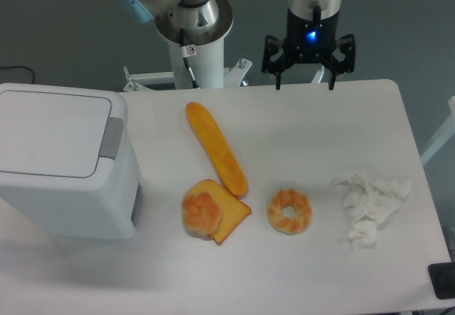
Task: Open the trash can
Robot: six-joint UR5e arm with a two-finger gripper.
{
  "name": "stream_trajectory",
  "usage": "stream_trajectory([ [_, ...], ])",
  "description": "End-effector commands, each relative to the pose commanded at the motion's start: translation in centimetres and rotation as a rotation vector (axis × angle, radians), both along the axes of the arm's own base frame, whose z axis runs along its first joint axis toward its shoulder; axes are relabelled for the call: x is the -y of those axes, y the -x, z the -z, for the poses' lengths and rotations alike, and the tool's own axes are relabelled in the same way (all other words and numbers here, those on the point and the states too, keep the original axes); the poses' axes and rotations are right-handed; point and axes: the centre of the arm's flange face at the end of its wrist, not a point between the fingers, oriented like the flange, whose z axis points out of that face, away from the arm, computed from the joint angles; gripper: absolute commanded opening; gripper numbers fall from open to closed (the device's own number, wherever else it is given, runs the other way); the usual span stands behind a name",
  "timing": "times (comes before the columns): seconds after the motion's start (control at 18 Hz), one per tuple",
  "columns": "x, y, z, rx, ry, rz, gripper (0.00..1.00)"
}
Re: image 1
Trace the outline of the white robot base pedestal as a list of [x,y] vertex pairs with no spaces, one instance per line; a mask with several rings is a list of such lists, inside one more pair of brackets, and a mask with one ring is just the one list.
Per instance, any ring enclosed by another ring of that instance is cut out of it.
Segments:
[[224,85],[224,40],[214,41],[205,45],[187,45],[169,41],[168,50],[177,90],[192,89],[190,73],[185,66],[186,56],[196,83],[201,89],[222,88]]

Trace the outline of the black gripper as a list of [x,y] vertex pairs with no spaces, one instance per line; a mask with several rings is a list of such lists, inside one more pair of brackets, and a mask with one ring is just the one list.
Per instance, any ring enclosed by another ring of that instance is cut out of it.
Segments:
[[[348,34],[336,41],[339,13],[319,21],[318,26],[312,17],[304,19],[287,11],[287,32],[283,40],[267,35],[264,39],[262,72],[275,76],[276,90],[281,90],[282,73],[295,63],[317,63],[316,55],[321,55],[321,64],[330,72],[328,89],[334,90],[336,78],[355,70],[355,36]],[[339,50],[342,60],[333,52]]]

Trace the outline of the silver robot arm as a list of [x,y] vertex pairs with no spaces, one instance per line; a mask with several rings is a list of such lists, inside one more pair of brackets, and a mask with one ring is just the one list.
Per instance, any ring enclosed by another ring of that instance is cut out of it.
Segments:
[[[233,25],[227,0],[120,0],[141,22],[153,21],[168,43],[176,89],[221,88],[232,74],[224,68],[224,39]],[[355,38],[336,38],[342,0],[288,0],[284,39],[264,40],[262,72],[281,85],[295,64],[320,64],[338,75],[355,69]]]

